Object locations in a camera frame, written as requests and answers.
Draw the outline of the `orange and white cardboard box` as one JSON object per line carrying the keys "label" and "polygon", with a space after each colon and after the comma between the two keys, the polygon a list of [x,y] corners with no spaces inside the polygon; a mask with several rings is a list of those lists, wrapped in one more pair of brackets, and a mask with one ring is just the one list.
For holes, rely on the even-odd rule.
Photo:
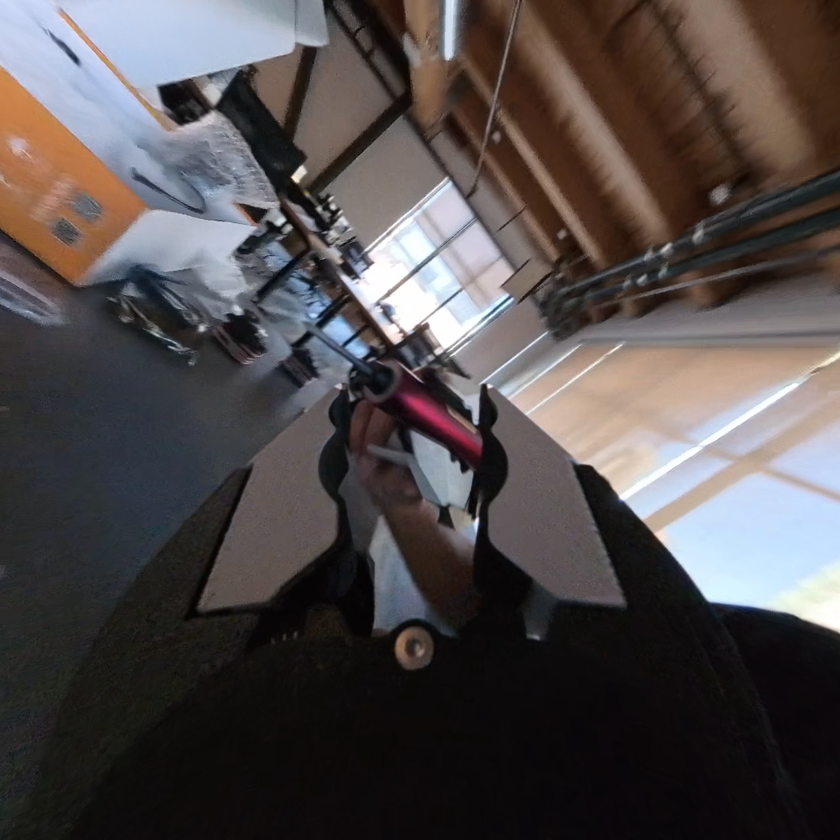
{"label": "orange and white cardboard box", "polygon": [[[203,196],[146,150],[181,125],[151,90],[328,42],[322,2],[2,2],[1,223],[60,277],[226,259],[251,206]],[[306,160],[272,114],[225,116],[280,191]]]}

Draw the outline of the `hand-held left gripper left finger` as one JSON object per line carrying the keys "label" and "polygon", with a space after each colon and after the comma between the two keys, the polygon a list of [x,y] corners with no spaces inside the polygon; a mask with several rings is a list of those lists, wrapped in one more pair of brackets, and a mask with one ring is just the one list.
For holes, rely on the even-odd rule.
{"label": "hand-held left gripper left finger", "polygon": [[349,409],[348,393],[325,393],[253,457],[199,613],[260,611],[344,551],[367,550],[370,500],[344,444]]}

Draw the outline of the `bubble wrap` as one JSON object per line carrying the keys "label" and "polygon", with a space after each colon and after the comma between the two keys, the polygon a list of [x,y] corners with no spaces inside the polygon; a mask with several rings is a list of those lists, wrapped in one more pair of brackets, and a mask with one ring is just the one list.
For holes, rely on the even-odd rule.
{"label": "bubble wrap", "polygon": [[165,132],[146,150],[203,196],[264,210],[279,207],[277,191],[245,137],[220,112]]}

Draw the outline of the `red electric screwdriver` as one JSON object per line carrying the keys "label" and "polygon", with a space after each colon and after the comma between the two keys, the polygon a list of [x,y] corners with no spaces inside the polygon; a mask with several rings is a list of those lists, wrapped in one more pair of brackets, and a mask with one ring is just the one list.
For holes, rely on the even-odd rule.
{"label": "red electric screwdriver", "polygon": [[346,389],[351,404],[367,402],[406,429],[442,446],[463,467],[478,470],[482,436],[467,410],[455,405],[457,394],[445,383],[422,378],[395,359],[363,360],[313,322],[307,334],[322,341],[350,364]]}

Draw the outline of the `person's right forearm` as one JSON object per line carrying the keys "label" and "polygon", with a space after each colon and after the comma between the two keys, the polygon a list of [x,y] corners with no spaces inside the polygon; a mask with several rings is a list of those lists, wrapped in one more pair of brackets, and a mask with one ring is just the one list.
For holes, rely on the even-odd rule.
{"label": "person's right forearm", "polygon": [[439,520],[439,509],[420,497],[384,504],[388,529],[418,590],[453,630],[480,609],[474,581],[474,544]]}

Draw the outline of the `person's right hand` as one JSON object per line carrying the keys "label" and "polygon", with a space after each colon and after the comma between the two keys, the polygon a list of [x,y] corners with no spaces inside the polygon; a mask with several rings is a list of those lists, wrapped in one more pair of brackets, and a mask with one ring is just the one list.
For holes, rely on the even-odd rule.
{"label": "person's right hand", "polygon": [[409,468],[384,460],[375,448],[389,448],[397,421],[369,402],[357,402],[350,418],[349,450],[363,487],[387,517],[417,514],[424,506]]}

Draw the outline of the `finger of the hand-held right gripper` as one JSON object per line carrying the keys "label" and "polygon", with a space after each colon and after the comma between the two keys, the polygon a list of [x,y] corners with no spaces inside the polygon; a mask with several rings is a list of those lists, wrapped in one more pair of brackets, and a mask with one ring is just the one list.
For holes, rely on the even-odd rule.
{"label": "finger of the hand-held right gripper", "polygon": [[409,434],[407,467],[423,498],[440,508],[466,511],[475,473],[442,445],[420,434]]}

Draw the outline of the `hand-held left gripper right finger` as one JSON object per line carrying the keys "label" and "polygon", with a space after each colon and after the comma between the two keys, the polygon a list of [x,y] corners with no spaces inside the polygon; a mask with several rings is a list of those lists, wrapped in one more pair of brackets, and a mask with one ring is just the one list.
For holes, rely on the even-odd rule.
{"label": "hand-held left gripper right finger", "polygon": [[495,388],[479,399],[476,572],[499,593],[526,578],[556,602],[624,606],[623,588],[566,450]]}

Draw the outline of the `dark grey desk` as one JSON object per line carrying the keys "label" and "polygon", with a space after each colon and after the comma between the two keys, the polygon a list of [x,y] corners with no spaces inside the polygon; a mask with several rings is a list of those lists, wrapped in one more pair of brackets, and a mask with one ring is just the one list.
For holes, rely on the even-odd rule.
{"label": "dark grey desk", "polygon": [[33,792],[74,670],[138,572],[235,468],[331,380],[298,390],[287,351],[190,366],[122,325],[107,287],[49,275],[60,322],[2,308],[2,838]]}

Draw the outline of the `large grid window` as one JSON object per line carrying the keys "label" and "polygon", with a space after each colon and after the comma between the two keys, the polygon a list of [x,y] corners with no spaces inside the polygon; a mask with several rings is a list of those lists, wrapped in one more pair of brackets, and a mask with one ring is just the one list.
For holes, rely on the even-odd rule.
{"label": "large grid window", "polygon": [[455,350],[506,306],[511,262],[450,180],[373,246],[360,296],[392,339],[426,324]]}

